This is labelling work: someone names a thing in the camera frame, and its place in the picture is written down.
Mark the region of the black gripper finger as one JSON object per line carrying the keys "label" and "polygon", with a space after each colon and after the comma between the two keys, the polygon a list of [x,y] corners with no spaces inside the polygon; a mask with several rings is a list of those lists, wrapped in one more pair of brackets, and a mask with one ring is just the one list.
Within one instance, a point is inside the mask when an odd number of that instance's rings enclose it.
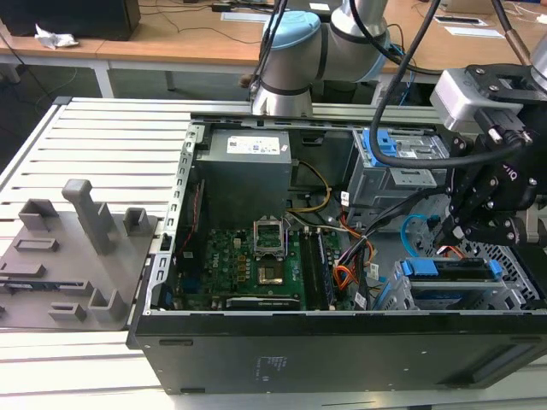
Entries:
{"label": "black gripper finger", "polygon": [[498,177],[483,170],[453,170],[449,179],[450,202],[436,246],[457,245],[480,226],[484,208],[498,188]]}
{"label": "black gripper finger", "polygon": [[463,237],[476,243],[511,246],[524,238],[524,223],[509,214],[476,214],[455,217]]}

